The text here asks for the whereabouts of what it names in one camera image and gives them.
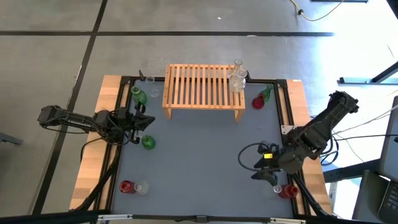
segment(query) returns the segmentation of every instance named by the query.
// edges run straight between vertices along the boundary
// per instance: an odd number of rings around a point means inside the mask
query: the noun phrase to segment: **concrete floor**
[[[308,17],[318,17],[336,5],[297,3]],[[100,0],[0,0],[0,30],[92,30],[100,4]],[[145,75],[163,76],[168,63],[232,63],[236,58],[243,59],[254,78],[303,80],[314,115],[337,89],[358,98],[367,109],[344,120],[338,129],[391,107],[390,98],[383,97],[396,86],[342,87],[336,82],[342,76],[377,75],[397,61],[397,31],[382,26],[397,20],[385,1],[344,3],[318,22],[294,13],[289,0],[109,0],[100,30],[336,32],[337,36],[97,37],[75,112],[93,114],[103,75],[137,75],[141,69]],[[0,132],[24,140],[22,146],[0,144],[0,216],[29,213],[55,137],[39,128],[37,116],[46,105],[66,107],[87,43],[88,37],[0,36]],[[369,107],[380,99],[384,106],[370,113]],[[385,128],[386,121],[381,121],[371,131],[384,133]],[[68,210],[85,141],[85,135],[67,134],[44,212]],[[375,148],[381,148],[380,142],[365,141],[366,150],[363,142],[354,142],[353,147],[371,160],[379,154]],[[337,166],[358,163],[347,146],[340,151]]]

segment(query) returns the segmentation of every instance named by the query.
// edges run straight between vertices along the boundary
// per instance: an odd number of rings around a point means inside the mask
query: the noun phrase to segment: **green glass cup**
[[[141,90],[139,86],[131,87],[132,98],[134,102],[141,102],[143,105],[147,103],[147,95]]]
[[[153,149],[156,145],[155,139],[149,135],[145,135],[144,137],[142,137],[141,142],[146,149]]]
[[[264,101],[268,102],[269,97],[271,96],[271,90],[274,89],[274,86],[272,84],[268,84],[267,88],[265,90],[262,90],[260,94],[264,95]]]

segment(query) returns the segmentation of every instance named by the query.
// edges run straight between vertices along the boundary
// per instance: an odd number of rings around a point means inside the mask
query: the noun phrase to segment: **yellow label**
[[[264,154],[265,159],[272,159],[272,153]]]

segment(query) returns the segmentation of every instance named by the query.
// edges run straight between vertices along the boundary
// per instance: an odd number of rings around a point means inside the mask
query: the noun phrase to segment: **red cup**
[[[265,105],[265,97],[264,94],[260,93],[253,101],[251,104],[253,105],[254,109],[261,109]]]
[[[122,193],[134,194],[136,193],[136,190],[134,189],[134,184],[134,182],[124,180],[120,183],[119,189]]]
[[[299,193],[299,188],[292,184],[282,186],[282,191],[278,194],[281,198],[294,198]]]

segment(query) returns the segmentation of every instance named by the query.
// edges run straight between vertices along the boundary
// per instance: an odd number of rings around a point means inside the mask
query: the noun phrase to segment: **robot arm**
[[[325,150],[331,139],[331,130],[348,113],[358,111],[357,102],[345,92],[334,92],[324,111],[305,126],[292,129],[286,134],[285,147],[279,149],[260,144],[258,152],[263,156],[254,168],[283,169],[288,174],[296,173],[302,168],[306,157],[315,160]]]
[[[327,108],[316,118],[305,126],[290,130],[284,136],[283,148],[267,141],[252,144],[258,145],[257,151],[262,157],[254,165],[254,168],[259,170],[255,170],[256,173],[251,178],[266,180],[272,186],[275,186],[278,184],[275,172],[283,169],[286,173],[292,175],[302,195],[308,200],[315,213],[319,216],[329,216],[315,201],[296,172],[302,168],[306,157],[315,160],[325,150],[327,142],[331,139],[331,130],[348,113],[358,111],[357,102],[358,100],[355,100],[349,94],[336,91],[330,95]]]
[[[59,106],[46,106],[42,108],[37,121],[43,128],[48,126],[67,125],[80,128],[85,132],[96,131],[106,142],[120,143],[125,132],[129,132],[129,140],[139,143],[138,131],[143,131],[155,118],[144,115],[145,106],[138,103],[135,107],[136,114],[129,113],[127,108],[115,111],[101,110],[93,117],[72,113]]]

